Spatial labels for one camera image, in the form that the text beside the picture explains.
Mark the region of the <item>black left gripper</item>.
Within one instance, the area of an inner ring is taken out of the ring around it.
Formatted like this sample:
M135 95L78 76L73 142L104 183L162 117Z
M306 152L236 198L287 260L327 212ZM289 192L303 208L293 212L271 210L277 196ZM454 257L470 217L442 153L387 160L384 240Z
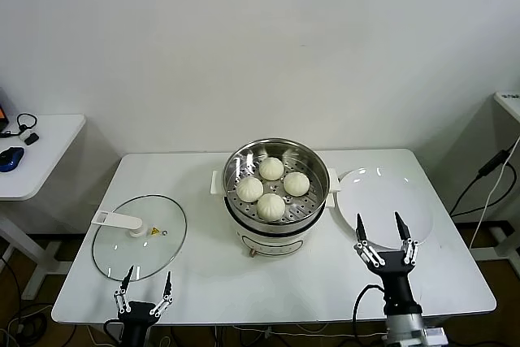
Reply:
M123 324L120 346L143 347L147 341L149 329L157 323L168 306L173 302L171 296L171 273L167 273L166 283L162 298L158 304L131 301L126 298L128 286L132 277L134 266L131 266L127 275L123 278L119 288L114 291L113 297L118 310L118 319Z

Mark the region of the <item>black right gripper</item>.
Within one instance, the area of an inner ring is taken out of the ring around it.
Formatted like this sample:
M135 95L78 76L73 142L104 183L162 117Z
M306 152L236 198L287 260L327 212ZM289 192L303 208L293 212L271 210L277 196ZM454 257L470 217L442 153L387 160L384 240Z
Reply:
M396 211L394 215L401 238L401 251L378 253L367 240L360 214L357 214L356 219L357 243L354 249L368 267L374 268L373 272L383 283L385 315L420 314L420 305L414 300L408 279L417 262L418 242L412 239L409 227L399 213Z

